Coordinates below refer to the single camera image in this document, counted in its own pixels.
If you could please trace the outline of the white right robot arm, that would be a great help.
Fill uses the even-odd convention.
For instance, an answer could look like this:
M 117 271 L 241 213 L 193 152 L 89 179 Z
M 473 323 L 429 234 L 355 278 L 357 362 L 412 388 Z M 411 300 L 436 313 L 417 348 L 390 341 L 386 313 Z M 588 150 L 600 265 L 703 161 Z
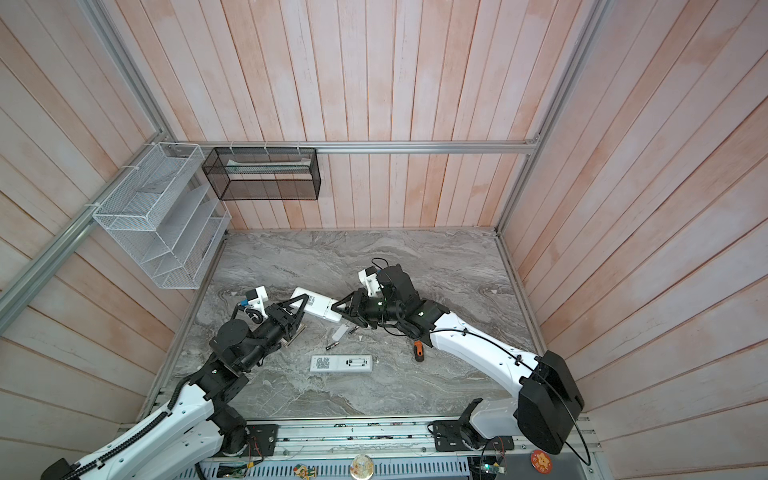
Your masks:
M 482 332 L 448 307 L 422 297 L 400 265 L 371 266 L 359 274 L 361 288 L 330 299 L 323 313 L 363 328 L 395 329 L 413 341 L 465 361 L 499 384 L 501 400 L 472 400 L 460 417 L 437 421 L 437 448 L 478 449 L 497 437 L 522 435 L 556 455 L 577 431 L 584 399 L 558 354 L 526 352 Z

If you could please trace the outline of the white battery cover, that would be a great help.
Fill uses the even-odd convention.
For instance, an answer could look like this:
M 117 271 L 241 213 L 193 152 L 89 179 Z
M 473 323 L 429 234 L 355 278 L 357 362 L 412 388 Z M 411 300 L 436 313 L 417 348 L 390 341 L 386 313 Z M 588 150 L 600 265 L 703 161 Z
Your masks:
M 339 341 L 348 330 L 349 327 L 347 325 L 341 325 L 332 335 L 332 340 L 334 342 Z

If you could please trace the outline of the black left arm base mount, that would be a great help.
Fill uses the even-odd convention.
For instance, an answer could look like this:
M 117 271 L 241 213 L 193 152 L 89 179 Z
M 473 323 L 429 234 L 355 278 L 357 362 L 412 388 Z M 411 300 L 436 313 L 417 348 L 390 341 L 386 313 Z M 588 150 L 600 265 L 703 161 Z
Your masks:
M 277 424 L 251 424 L 246 427 L 247 452 L 251 457 L 265 459 L 274 455 L 278 440 Z

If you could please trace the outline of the orange black screwdriver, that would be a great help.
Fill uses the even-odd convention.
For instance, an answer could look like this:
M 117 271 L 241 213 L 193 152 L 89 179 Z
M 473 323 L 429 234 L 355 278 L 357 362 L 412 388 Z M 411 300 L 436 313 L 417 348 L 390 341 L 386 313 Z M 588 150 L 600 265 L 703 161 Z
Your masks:
M 421 341 L 413 342 L 413 355 L 416 362 L 421 363 L 425 360 L 424 346 Z

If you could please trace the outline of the white slim remote control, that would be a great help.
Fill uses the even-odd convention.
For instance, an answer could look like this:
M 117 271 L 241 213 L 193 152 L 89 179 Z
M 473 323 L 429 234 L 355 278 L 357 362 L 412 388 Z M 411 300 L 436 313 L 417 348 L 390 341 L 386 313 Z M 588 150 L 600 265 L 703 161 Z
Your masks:
M 310 362 L 311 373 L 370 373 L 372 369 L 371 355 L 314 355 Z

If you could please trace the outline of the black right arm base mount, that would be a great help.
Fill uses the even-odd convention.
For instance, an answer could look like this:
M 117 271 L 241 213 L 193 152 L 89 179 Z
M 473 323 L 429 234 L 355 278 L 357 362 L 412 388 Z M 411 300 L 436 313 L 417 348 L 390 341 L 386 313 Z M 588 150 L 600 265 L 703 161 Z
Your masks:
M 427 430 L 433 436 L 435 449 L 438 452 L 490 450 L 491 448 L 505 452 L 515 449 L 512 437 L 486 439 L 468 421 L 437 420 L 429 423 Z

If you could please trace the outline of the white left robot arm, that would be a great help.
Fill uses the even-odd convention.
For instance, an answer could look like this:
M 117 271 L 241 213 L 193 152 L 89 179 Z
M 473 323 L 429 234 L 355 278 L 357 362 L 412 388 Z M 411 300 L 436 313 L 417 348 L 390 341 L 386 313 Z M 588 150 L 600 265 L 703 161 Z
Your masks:
M 308 302 L 301 294 L 257 310 L 262 321 L 255 329 L 231 317 L 210 340 L 203 366 L 183 377 L 165 404 L 77 462 L 57 460 L 42 478 L 169 479 L 215 453 L 247 450 L 247 423 L 229 403 L 248 373 L 295 336 Z

